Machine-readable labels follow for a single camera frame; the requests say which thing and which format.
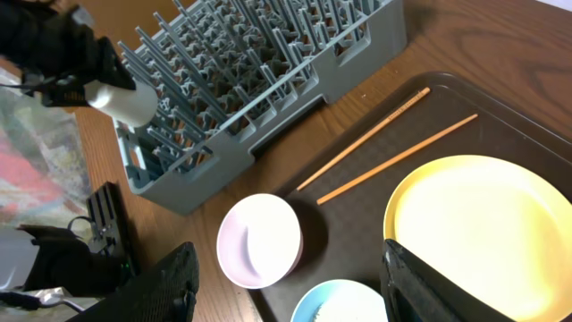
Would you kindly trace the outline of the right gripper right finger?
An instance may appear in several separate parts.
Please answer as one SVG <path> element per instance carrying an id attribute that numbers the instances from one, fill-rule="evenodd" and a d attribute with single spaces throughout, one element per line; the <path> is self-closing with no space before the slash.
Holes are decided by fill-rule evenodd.
<path id="1" fill-rule="evenodd" d="M 508 321 L 397 241 L 383 243 L 381 293 L 390 321 Z"/>

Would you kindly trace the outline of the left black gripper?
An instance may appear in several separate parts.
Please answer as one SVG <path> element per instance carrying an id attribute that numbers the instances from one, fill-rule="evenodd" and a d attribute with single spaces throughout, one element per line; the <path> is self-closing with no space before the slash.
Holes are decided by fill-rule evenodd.
<path id="1" fill-rule="evenodd" d="M 17 88 L 38 93 L 47 107 L 87 106 L 85 86 L 93 81 L 135 90 L 111 40 L 74 20 L 77 5 L 59 13 L 52 4 L 1 2 L 1 56 L 21 70 Z"/>

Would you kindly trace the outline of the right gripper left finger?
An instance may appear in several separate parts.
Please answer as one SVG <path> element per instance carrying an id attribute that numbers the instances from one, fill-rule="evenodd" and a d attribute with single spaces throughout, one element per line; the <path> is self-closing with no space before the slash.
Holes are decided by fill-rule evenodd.
<path id="1" fill-rule="evenodd" d="M 198 255 L 187 241 L 69 322 L 191 321 L 198 289 Z"/>

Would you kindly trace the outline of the light blue bowl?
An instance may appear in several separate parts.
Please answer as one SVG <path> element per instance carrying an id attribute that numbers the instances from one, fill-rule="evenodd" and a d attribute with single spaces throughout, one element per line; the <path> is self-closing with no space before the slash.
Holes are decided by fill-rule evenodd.
<path id="1" fill-rule="evenodd" d="M 347 279 L 320 283 L 294 309 L 291 322 L 388 322 L 383 297 L 372 288 Z"/>

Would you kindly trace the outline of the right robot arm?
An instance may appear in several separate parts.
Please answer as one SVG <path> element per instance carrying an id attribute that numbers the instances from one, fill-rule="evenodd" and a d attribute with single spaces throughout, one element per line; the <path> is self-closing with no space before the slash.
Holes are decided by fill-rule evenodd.
<path id="1" fill-rule="evenodd" d="M 334 279 L 300 300 L 294 321 L 504 321 L 397 241 L 383 245 L 382 288 Z M 94 253 L 71 230 L 23 225 L 1 231 L 1 300 L 42 307 L 36 290 L 63 287 L 100 302 L 77 321 L 191 321 L 199 290 L 198 255 L 186 241 L 134 276 L 125 259 Z"/>

